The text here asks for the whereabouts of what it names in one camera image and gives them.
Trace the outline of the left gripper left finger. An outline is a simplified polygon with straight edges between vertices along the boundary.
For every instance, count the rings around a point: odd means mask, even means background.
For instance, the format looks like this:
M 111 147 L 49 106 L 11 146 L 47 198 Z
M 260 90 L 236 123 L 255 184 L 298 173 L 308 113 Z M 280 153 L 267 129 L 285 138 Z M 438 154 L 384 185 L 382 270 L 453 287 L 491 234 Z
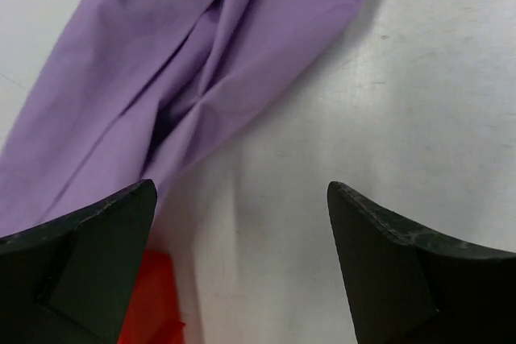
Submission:
M 116 343 L 156 208 L 142 180 L 1 239 L 1 341 Z

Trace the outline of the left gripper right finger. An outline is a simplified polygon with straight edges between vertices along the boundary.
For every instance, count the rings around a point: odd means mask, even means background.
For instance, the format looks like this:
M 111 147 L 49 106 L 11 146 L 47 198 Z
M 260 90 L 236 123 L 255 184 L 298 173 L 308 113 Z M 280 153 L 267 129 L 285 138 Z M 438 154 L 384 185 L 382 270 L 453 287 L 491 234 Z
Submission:
M 432 230 L 340 182 L 327 204 L 358 342 L 514 342 L 514 253 Z

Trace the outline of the purple trousers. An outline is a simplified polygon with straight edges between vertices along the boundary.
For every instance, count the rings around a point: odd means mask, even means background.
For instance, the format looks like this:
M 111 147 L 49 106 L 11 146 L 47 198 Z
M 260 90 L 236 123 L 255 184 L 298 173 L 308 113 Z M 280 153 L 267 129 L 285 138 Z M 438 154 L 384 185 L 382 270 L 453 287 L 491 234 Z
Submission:
M 1 153 L 1 232 L 150 179 L 254 119 L 363 0 L 81 0 Z

